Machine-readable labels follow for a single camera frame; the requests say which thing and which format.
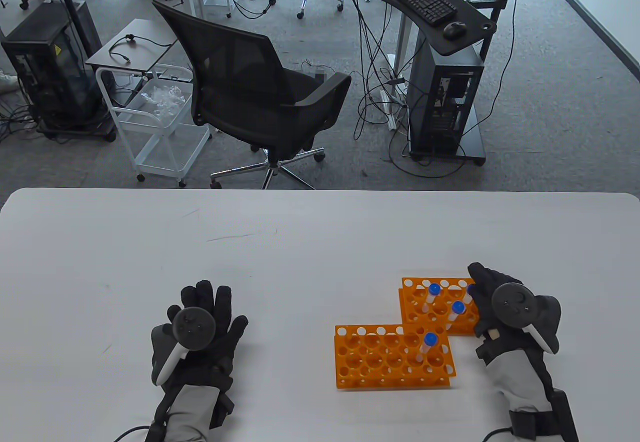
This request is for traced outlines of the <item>person's right hand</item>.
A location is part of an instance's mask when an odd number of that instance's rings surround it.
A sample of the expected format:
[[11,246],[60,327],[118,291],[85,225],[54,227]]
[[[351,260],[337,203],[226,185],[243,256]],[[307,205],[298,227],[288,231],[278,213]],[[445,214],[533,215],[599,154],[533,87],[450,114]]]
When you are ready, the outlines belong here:
[[475,303],[479,319],[475,324],[474,333],[483,342],[476,353],[486,365],[489,365],[499,355],[523,349],[528,355],[542,354],[542,348],[533,337],[522,330],[507,326],[501,321],[492,306],[492,297],[501,285],[514,283],[522,285],[522,281],[505,273],[487,268],[479,262],[473,262],[467,267],[474,284],[469,294]]

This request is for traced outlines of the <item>person's left hand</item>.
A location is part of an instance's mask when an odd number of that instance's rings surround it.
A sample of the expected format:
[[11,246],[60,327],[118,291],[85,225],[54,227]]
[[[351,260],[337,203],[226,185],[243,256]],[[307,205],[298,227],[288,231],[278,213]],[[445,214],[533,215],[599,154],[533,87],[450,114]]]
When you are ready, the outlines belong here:
[[[233,385],[233,359],[249,320],[246,316],[232,318],[232,292],[226,285],[214,290],[210,281],[201,280],[182,288],[180,298],[180,305],[174,304],[167,309],[169,321],[151,331],[151,382],[165,392],[188,385],[212,387],[224,394]],[[164,381],[158,381],[167,359],[179,344],[173,328],[182,323],[185,332],[188,329],[192,329],[195,335],[199,332],[197,322],[185,323],[179,316],[181,311],[192,307],[208,313],[215,332],[205,347],[198,351],[189,350],[185,357],[179,356],[171,374]]]

